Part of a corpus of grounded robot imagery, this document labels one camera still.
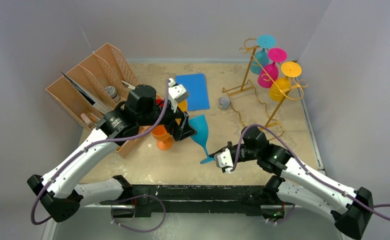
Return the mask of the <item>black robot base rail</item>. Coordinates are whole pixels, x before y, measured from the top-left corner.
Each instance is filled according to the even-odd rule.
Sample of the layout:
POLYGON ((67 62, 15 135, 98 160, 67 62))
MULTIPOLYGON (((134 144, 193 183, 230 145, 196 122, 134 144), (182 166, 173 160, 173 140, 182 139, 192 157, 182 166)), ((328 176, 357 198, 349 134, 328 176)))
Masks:
POLYGON ((244 214, 249 217, 282 219, 293 204, 277 197, 278 180, 272 177, 264 185, 155 185, 137 184, 117 200, 101 205, 132 206, 137 218, 153 213, 244 214))

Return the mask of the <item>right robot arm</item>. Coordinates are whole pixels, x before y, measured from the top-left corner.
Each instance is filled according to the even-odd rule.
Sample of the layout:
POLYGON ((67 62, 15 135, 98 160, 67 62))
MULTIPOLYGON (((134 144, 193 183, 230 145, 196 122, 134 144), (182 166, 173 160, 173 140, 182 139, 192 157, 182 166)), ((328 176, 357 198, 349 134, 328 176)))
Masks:
POLYGON ((238 163, 256 161, 272 177, 263 196, 269 203, 289 202, 322 215, 347 237, 360 240, 371 219, 372 193, 343 185, 307 166, 290 150, 269 142, 258 125, 241 132, 239 143, 228 142, 213 153, 217 167, 232 173, 238 163))

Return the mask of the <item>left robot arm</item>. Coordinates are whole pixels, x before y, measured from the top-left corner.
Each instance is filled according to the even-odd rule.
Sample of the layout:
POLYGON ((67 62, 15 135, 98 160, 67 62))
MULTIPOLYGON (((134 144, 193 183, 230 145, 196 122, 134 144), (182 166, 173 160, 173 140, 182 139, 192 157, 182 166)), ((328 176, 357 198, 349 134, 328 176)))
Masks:
POLYGON ((80 207, 102 201, 127 204, 132 197, 131 185, 123 176, 93 184, 80 184, 81 179, 104 157, 128 141, 141 138, 141 127, 152 131, 163 126, 176 141, 193 136, 197 131, 190 126, 187 112, 178 104, 188 97, 183 85, 166 83, 162 105, 157 104, 156 90, 149 85, 138 85, 125 101, 117 104, 96 124, 87 139, 62 163, 40 176, 32 175, 27 183, 36 194, 49 218, 60 223, 74 215, 80 207))

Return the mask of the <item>yellow wine glass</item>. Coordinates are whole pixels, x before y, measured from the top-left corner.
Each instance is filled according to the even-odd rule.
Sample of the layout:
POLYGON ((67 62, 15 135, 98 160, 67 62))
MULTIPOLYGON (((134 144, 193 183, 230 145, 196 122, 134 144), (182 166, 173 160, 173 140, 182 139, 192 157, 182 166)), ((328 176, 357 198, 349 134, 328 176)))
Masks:
POLYGON ((280 69, 284 77, 275 80, 269 90, 270 98, 276 102, 280 102, 285 98, 289 88, 292 86, 291 79, 300 76, 302 73, 301 66, 293 61, 284 62, 280 69))

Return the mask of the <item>teal wine glass front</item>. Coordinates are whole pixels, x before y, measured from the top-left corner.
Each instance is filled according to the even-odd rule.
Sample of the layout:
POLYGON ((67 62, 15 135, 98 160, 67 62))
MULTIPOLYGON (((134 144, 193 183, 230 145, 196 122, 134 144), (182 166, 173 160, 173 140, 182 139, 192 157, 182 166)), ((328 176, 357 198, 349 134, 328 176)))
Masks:
POLYGON ((200 145, 205 154, 206 154, 206 158, 204 160, 202 160, 200 162, 200 164, 207 164, 209 162, 212 162, 214 160, 213 157, 210 157, 209 156, 209 153, 208 153, 208 150, 207 150, 207 141, 208 141, 208 137, 209 137, 209 128, 208 128, 208 123, 207 123, 207 119, 206 119, 206 116, 203 114, 203 115, 199 115, 199 116, 196 116, 192 119, 189 120, 189 125, 197 131, 196 134, 192 135, 191 136, 191 139, 197 143, 198 145, 200 145))

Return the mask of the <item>orange wine glass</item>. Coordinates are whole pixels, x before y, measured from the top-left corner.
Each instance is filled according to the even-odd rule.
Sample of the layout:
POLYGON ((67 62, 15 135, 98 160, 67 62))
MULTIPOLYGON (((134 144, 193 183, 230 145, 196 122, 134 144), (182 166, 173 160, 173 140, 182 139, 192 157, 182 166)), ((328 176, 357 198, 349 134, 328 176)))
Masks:
POLYGON ((156 140, 157 148, 160 150, 169 150, 173 145, 173 138, 167 132, 163 125, 159 125, 150 131, 150 134, 156 140))

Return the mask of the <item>yellow-orange wine glass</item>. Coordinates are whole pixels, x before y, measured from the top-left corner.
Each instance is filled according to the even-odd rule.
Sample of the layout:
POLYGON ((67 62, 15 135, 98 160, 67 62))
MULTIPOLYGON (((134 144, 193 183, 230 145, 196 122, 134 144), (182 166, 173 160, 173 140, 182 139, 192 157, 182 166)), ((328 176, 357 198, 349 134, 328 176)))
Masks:
POLYGON ((187 109, 188 109, 188 103, 186 100, 178 103, 178 108, 182 111, 182 112, 186 112, 187 109))

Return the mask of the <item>red wine glass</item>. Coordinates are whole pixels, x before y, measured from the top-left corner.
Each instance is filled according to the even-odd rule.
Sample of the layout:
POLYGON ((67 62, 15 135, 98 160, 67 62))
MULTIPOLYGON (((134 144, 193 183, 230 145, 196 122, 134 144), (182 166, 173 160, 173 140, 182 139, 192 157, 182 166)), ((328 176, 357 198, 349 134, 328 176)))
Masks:
POLYGON ((163 99, 156 99, 156 104, 157 104, 157 106, 159 106, 159 107, 163 107, 163 105, 164 105, 164 100, 163 100, 163 99))

